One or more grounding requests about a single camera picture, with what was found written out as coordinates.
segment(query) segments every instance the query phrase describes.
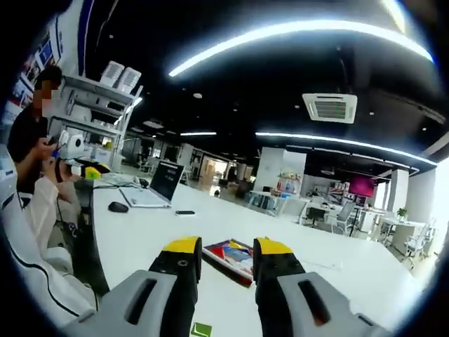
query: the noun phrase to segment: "black ceiling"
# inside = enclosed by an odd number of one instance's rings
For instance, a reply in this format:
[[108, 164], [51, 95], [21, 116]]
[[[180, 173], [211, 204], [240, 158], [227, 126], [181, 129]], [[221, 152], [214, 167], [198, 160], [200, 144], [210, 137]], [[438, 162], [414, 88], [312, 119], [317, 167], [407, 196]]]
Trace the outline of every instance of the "black ceiling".
[[[408, 34], [430, 51], [437, 67], [381, 39], [329, 31], [252, 42], [168, 76], [218, 42], [274, 23], [332, 18], [397, 30], [378, 2], [119, 0], [107, 20], [114, 2], [96, 1], [86, 71], [98, 80], [110, 60], [140, 71], [144, 100], [131, 127], [156, 134], [142, 125], [151, 119], [164, 125], [159, 131], [164, 134], [214, 131], [217, 135], [210, 137], [166, 137], [231, 159], [237, 154], [251, 162], [262, 146], [303, 143], [258, 138], [256, 131], [344, 138], [419, 154], [448, 131], [443, 85], [449, 79], [444, 63], [448, 31], [428, 1], [404, 1], [410, 20], [417, 22]], [[357, 95], [354, 124], [311, 121], [302, 94], [314, 92]]]

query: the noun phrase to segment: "hand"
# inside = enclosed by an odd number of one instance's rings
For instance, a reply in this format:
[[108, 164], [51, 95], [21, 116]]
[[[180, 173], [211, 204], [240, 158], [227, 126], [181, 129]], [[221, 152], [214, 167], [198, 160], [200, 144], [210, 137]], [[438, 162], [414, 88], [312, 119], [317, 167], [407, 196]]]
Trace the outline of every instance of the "hand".
[[[42, 162], [43, 174], [60, 190], [60, 184], [56, 179], [56, 159], [50, 158]], [[71, 180], [72, 173], [63, 160], [59, 162], [60, 175], [63, 181]]]
[[47, 138], [40, 138], [33, 148], [34, 155], [39, 160], [47, 160], [57, 146], [58, 144], [47, 145]]

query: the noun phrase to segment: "computer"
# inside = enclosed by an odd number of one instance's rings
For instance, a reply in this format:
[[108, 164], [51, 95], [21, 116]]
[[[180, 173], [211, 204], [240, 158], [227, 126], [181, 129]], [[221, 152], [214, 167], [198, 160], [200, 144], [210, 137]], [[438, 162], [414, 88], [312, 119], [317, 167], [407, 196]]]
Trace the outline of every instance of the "computer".
[[149, 188], [120, 187], [120, 192], [131, 207], [171, 207], [183, 170], [183, 165], [160, 161]]

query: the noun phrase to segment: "desk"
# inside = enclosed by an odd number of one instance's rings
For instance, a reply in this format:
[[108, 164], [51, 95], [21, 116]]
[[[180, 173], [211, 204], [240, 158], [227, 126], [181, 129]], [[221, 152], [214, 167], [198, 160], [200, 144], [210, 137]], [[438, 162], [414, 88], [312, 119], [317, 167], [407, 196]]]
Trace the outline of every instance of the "desk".
[[384, 244], [388, 239], [391, 227], [396, 226], [396, 230], [391, 241], [391, 245], [397, 249], [401, 254], [405, 255], [407, 248], [404, 246], [404, 242], [408, 240], [409, 236], [418, 235], [425, 223], [417, 223], [415, 221], [400, 222], [395, 218], [381, 218], [383, 223], [386, 223], [389, 227], [387, 230], [387, 236], [385, 237]]
[[[252, 244], [268, 236], [289, 246], [307, 272], [317, 272], [349, 300], [352, 312], [362, 312], [392, 330], [422, 291], [406, 268], [378, 242], [363, 241], [299, 226], [178, 185], [172, 209], [107, 210], [113, 201], [125, 203], [118, 190], [93, 192], [93, 231], [109, 288], [136, 270], [147, 270], [168, 242], [198, 235], [203, 246], [235, 238]], [[180, 217], [175, 210], [193, 210]], [[255, 284], [249, 289], [229, 280], [203, 261], [199, 299], [193, 322], [212, 325], [214, 337], [262, 335], [255, 304]]]

